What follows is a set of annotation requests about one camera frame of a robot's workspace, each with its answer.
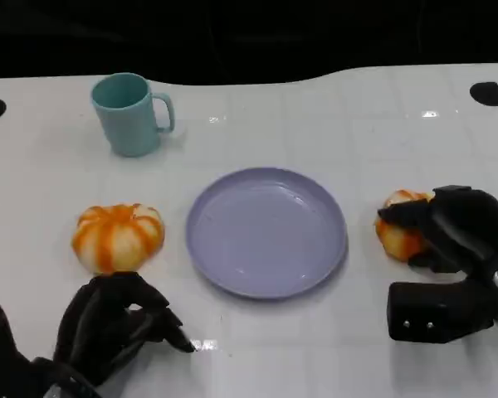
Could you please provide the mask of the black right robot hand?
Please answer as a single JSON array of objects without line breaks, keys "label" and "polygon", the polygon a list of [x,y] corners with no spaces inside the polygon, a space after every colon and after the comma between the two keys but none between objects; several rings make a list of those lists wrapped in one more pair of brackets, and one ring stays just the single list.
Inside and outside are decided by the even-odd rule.
[{"label": "black right robot hand", "polygon": [[498,270],[498,200],[469,186],[397,190],[377,210],[386,254],[436,274],[464,273],[487,286]]}]

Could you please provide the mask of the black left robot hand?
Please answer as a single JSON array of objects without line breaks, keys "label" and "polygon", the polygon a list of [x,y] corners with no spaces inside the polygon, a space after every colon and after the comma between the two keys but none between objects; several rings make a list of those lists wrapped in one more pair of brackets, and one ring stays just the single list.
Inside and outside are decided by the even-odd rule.
[{"label": "black left robot hand", "polygon": [[182,326],[169,301],[137,273],[100,275],[83,285],[66,308],[53,360],[101,386],[147,342],[165,341],[180,352],[194,352]]}]

